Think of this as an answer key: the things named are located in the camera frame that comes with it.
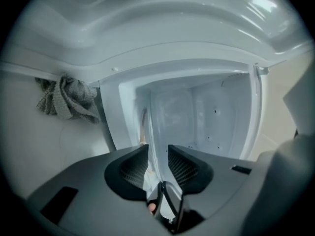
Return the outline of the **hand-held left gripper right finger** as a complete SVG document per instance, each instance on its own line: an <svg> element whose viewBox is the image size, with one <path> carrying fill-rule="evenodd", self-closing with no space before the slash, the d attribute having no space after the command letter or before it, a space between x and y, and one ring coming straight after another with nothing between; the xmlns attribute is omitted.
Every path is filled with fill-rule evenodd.
<svg viewBox="0 0 315 236"><path fill-rule="evenodd" d="M252 162L169 145L168 167L182 191L178 219L195 214L206 220L235 203L248 211L272 158L273 153L264 152Z"/></svg>

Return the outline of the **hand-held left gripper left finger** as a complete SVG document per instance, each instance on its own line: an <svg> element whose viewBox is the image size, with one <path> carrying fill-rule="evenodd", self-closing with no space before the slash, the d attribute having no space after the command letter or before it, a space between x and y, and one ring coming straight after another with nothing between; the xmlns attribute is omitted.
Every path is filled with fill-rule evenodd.
<svg viewBox="0 0 315 236"><path fill-rule="evenodd" d="M27 201L69 233L146 233L147 166L147 145L84 159L37 188Z"/></svg>

